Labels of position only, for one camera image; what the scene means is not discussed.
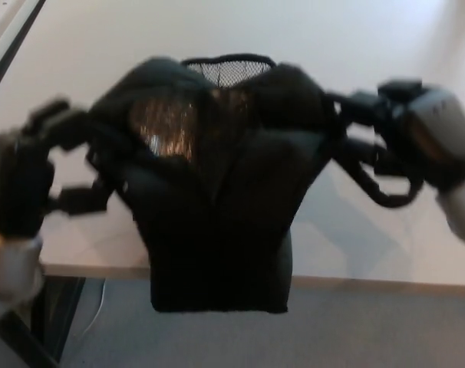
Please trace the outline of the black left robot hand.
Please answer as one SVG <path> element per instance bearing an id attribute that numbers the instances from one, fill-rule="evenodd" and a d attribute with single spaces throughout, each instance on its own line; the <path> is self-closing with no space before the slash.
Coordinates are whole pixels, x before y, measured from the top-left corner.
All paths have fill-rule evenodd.
<path id="1" fill-rule="evenodd" d="M 0 235 L 33 238 L 53 211 L 104 211 L 111 192 L 100 179 L 50 195 L 55 168 L 49 154 L 55 147 L 72 151 L 94 145 L 105 133 L 102 124 L 66 100 L 53 100 L 33 111 L 24 125 L 0 132 Z"/>

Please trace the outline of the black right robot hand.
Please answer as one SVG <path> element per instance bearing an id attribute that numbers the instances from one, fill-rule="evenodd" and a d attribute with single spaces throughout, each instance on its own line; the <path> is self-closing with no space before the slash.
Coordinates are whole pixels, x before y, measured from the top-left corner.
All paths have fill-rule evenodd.
<path id="1" fill-rule="evenodd" d="M 348 123 L 371 127 L 392 155 L 440 192 L 465 181 L 465 109 L 445 87 L 392 79 L 376 92 L 329 92 Z"/>

